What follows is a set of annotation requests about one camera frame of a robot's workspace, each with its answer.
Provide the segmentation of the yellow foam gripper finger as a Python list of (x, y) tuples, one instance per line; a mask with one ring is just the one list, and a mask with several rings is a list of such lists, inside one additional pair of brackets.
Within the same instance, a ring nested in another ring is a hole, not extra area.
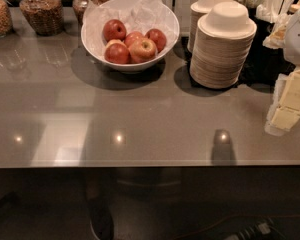
[(290, 131), (300, 120), (300, 114), (296, 110), (285, 107), (277, 108), (271, 119), (271, 125), (285, 131)]
[(279, 105), (300, 113), (300, 67), (287, 77)]

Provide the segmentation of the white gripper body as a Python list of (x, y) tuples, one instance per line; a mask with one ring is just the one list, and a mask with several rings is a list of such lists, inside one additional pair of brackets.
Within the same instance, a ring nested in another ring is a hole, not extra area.
[(277, 128), (271, 123), (271, 120), (274, 118), (274, 114), (276, 112), (276, 109), (279, 106), (279, 100), (281, 98), (281, 95), (283, 93), (285, 84), (286, 84), (287, 76), (284, 74), (280, 74), (275, 82), (274, 90), (273, 90), (273, 101), (272, 104), (269, 107), (267, 117), (266, 117), (266, 123), (264, 126), (264, 130), (266, 133), (273, 135), (273, 136), (283, 136), (285, 134), (285, 131), (282, 129)]

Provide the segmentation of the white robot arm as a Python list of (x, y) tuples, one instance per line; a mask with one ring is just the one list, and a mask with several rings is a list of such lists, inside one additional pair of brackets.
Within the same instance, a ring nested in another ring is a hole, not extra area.
[(300, 9), (287, 24), (283, 54), (295, 69), (288, 76), (280, 74), (276, 80), (265, 124), (265, 131), (275, 136), (289, 132), (300, 120)]

